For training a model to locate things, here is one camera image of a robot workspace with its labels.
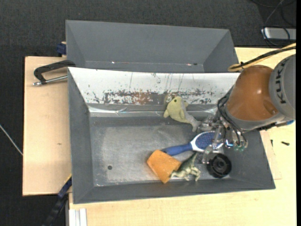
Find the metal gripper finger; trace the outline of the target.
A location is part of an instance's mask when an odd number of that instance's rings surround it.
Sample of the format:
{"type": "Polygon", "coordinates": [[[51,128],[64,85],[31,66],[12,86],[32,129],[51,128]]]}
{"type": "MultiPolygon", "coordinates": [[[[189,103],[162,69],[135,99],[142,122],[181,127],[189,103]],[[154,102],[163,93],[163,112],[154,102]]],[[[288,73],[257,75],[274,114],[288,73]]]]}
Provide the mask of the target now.
{"type": "Polygon", "coordinates": [[[213,148],[217,148],[221,144],[221,131],[222,126],[219,126],[214,132],[214,138],[212,143],[213,148]]]}
{"type": "Polygon", "coordinates": [[[203,152],[202,163],[208,164],[214,154],[222,152],[223,143],[212,143],[203,152]]]}

